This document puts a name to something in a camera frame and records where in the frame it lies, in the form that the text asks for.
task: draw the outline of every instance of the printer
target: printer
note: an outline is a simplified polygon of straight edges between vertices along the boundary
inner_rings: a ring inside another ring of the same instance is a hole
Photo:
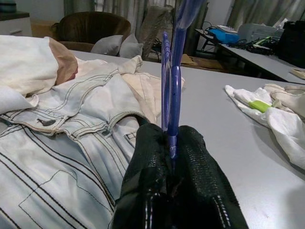
[[[247,40],[252,42],[257,39],[261,40],[268,36],[272,36],[275,40],[280,40],[284,30],[271,26],[259,25],[259,24],[243,24],[239,27],[238,35],[240,40]]]

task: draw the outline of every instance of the pillow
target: pillow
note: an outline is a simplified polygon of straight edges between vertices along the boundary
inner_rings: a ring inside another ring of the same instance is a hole
[[[91,52],[97,54],[116,56],[120,50],[122,37],[123,35],[114,35],[99,39],[91,49]]]
[[[129,35],[122,43],[120,57],[133,58],[136,55],[142,55],[143,44],[139,44],[134,34]]]

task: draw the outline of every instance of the white wall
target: white wall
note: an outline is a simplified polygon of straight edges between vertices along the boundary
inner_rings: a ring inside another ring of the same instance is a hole
[[[205,21],[209,21],[213,26],[226,25],[232,10],[234,0],[208,0],[208,12],[205,17]],[[203,28],[207,28],[208,23],[203,25]],[[198,42],[198,49],[202,48],[205,39],[200,37]]]
[[[16,0],[17,10],[30,13],[31,19],[60,21],[64,17],[63,0]]]

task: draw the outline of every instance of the clothing pile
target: clothing pile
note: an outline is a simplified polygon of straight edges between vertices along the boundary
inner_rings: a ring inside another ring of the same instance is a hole
[[[255,92],[226,85],[234,103],[260,124],[270,128],[290,162],[305,169],[305,87],[266,84]]]
[[[0,225],[107,228],[161,80],[82,61],[51,38],[0,36]]]

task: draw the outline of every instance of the blue plastic tool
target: blue plastic tool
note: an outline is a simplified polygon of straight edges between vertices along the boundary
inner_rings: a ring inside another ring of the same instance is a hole
[[[162,42],[162,129],[167,131],[173,168],[177,157],[177,135],[181,103],[181,71],[185,35],[187,28],[198,14],[205,0],[184,0],[179,8],[173,34],[171,50],[167,33]]]

